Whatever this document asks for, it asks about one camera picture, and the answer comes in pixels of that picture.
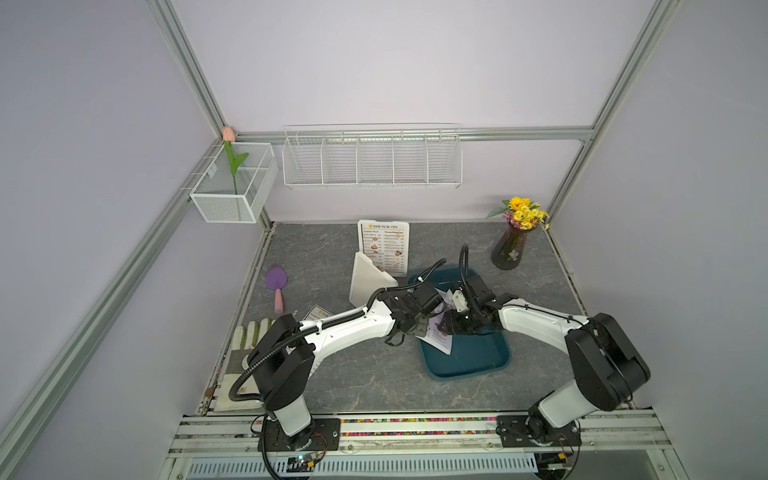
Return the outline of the white mesh wall basket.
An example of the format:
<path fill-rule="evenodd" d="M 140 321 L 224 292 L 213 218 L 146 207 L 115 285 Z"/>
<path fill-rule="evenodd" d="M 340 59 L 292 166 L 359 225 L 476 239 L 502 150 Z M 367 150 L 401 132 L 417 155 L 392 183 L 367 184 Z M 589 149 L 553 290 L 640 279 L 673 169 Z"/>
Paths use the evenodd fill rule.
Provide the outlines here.
<path fill-rule="evenodd" d="M 256 224 L 278 172 L 271 144 L 224 142 L 190 198 L 207 223 Z"/>

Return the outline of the dark glass vase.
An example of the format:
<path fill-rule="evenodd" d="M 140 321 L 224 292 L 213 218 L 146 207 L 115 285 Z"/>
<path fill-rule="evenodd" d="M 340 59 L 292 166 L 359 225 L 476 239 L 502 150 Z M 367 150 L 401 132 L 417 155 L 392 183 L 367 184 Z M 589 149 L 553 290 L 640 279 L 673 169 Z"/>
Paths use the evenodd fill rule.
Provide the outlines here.
<path fill-rule="evenodd" d="M 492 263 L 501 270 L 513 270 L 522 260 L 528 231 L 509 226 L 491 253 Z"/>

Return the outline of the teal plastic tray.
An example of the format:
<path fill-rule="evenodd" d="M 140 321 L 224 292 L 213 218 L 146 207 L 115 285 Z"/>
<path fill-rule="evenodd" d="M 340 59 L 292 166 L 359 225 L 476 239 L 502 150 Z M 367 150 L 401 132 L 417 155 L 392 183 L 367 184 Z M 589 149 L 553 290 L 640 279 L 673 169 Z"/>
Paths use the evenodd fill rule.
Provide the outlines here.
<path fill-rule="evenodd" d="M 429 283 L 437 290 L 448 291 L 462 277 L 467 279 L 475 275 L 472 269 L 461 273 L 457 266 L 443 266 L 430 276 Z M 426 369 L 438 381 L 459 380 L 498 371 L 511 360 L 508 343 L 499 332 L 490 335 L 453 335 L 450 355 L 444 355 L 419 341 Z"/>

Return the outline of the pink artificial tulip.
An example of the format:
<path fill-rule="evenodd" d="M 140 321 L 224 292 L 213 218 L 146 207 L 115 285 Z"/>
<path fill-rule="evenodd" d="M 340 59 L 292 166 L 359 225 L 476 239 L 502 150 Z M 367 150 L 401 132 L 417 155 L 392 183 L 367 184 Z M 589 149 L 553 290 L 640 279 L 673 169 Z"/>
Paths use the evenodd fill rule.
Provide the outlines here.
<path fill-rule="evenodd" d="M 231 174 L 232 183 L 233 183 L 233 190 L 234 190 L 234 193 L 238 195 L 239 189 L 237 185 L 237 173 L 240 166 L 248 158 L 249 153 L 245 152 L 242 154 L 237 154 L 235 152 L 233 148 L 233 143 L 236 141 L 236 134 L 234 130 L 229 126 L 225 126 L 222 129 L 222 140 L 223 140 L 224 148 L 229 161 L 229 169 L 230 169 L 230 174 Z"/>

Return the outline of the special menu sheet top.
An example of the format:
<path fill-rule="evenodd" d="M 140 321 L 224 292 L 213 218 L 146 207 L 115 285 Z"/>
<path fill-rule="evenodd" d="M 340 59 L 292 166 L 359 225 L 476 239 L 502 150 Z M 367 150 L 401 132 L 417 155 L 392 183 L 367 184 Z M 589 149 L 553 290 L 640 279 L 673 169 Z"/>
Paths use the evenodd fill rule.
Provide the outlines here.
<path fill-rule="evenodd" d="M 440 303 L 428 314 L 430 319 L 429 331 L 425 338 L 419 338 L 423 343 L 430 345 L 437 349 L 444 355 L 450 355 L 453 346 L 453 334 L 442 334 L 437 330 L 436 316 L 444 310 L 454 309 L 451 302 L 450 293 L 452 290 L 442 291 L 438 290 L 440 295 Z"/>

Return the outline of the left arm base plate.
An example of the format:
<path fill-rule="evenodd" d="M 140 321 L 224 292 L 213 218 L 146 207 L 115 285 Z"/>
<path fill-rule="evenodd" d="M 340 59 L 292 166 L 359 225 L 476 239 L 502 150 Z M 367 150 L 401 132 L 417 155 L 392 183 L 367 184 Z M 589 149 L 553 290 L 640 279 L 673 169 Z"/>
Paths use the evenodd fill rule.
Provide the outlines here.
<path fill-rule="evenodd" d="M 277 420 L 267 419 L 262 427 L 259 447 L 267 452 L 337 451 L 341 440 L 341 420 L 314 417 L 295 435 L 287 435 Z"/>

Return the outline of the dim sum menu sheet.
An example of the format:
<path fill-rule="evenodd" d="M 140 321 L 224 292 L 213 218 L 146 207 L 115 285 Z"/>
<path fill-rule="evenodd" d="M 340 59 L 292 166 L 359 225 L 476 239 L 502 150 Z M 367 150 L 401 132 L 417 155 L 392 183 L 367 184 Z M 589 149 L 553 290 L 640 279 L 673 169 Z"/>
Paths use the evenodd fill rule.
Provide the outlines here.
<path fill-rule="evenodd" d="M 303 317 L 303 321 L 317 321 L 332 316 L 332 313 L 325 308 L 314 305 L 308 313 Z"/>

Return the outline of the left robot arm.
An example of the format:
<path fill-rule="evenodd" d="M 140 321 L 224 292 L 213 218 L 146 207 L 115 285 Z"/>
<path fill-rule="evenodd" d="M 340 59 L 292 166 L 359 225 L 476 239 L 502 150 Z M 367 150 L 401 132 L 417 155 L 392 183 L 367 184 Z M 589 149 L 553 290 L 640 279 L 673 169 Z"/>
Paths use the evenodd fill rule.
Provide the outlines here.
<path fill-rule="evenodd" d="M 267 417 L 290 438 L 310 431 L 312 415 L 304 392 L 309 378 L 328 357 L 361 342 L 414 335 L 427 327 L 443 302 L 425 282 L 380 288 L 353 310 L 314 323 L 279 317 L 251 351 L 247 366 L 231 385 L 232 402 L 258 401 Z"/>

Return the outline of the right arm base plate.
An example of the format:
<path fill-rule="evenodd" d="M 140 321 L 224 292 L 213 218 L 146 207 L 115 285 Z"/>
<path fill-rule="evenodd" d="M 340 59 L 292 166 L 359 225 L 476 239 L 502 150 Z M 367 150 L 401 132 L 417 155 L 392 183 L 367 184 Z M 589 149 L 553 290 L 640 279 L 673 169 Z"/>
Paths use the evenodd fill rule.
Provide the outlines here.
<path fill-rule="evenodd" d="M 553 427 L 535 415 L 499 415 L 495 432 L 505 448 L 582 445 L 580 429 L 575 421 L 564 427 Z"/>

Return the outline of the yellow flower bouquet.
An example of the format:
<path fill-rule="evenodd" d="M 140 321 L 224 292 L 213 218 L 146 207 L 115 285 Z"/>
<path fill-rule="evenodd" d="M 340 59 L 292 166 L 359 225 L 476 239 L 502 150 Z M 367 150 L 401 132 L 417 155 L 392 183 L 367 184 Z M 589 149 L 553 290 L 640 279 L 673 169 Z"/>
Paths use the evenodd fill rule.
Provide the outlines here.
<path fill-rule="evenodd" d="M 503 200 L 502 206 L 489 212 L 487 218 L 502 218 L 512 228 L 527 232 L 543 226 L 548 228 L 550 215 L 542 206 L 529 198 L 513 197 Z"/>

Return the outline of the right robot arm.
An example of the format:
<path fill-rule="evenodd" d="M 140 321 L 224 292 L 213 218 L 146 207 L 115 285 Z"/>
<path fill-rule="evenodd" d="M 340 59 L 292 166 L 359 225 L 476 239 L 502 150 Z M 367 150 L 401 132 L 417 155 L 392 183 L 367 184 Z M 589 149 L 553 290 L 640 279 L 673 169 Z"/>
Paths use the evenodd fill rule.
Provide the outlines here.
<path fill-rule="evenodd" d="M 478 276 L 447 290 L 449 313 L 441 329 L 452 335 L 502 330 L 525 335 L 566 353 L 573 379 L 538 400 L 520 431 L 538 444 L 553 442 L 565 428 L 596 411 L 633 401 L 651 371 L 611 315 L 571 315 L 511 294 L 497 295 Z"/>

